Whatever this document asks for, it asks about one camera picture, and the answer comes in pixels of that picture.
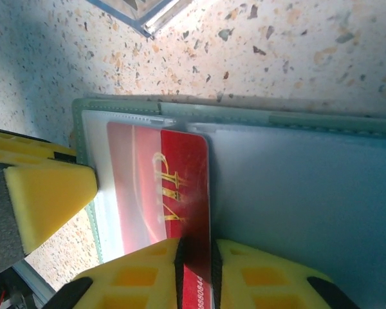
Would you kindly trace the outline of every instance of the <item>red wire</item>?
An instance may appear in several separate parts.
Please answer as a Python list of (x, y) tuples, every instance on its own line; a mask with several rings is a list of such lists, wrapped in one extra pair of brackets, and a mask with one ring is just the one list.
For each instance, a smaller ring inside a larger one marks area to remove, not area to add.
[(3, 292), (1, 293), (1, 297), (0, 297), (0, 306), (1, 306), (1, 304), (3, 303), (3, 300), (5, 299), (5, 294), (6, 294), (6, 291), (3, 291)]

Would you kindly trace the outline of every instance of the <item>speckled floor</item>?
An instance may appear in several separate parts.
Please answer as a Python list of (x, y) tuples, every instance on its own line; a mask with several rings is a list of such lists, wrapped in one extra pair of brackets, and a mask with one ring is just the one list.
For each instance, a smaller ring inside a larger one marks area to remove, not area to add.
[[(95, 93), (386, 117), (386, 0), (196, 1), (154, 41), (85, 0), (0, 0), (0, 128), (68, 143)], [(97, 264), (85, 212), (28, 261)]]

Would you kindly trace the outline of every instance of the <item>red card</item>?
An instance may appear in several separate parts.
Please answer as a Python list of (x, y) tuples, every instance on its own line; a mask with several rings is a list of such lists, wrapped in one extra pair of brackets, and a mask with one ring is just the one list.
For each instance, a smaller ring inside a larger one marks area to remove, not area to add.
[(114, 122), (107, 135), (125, 253), (163, 237), (184, 237), (183, 308), (210, 309), (206, 140)]

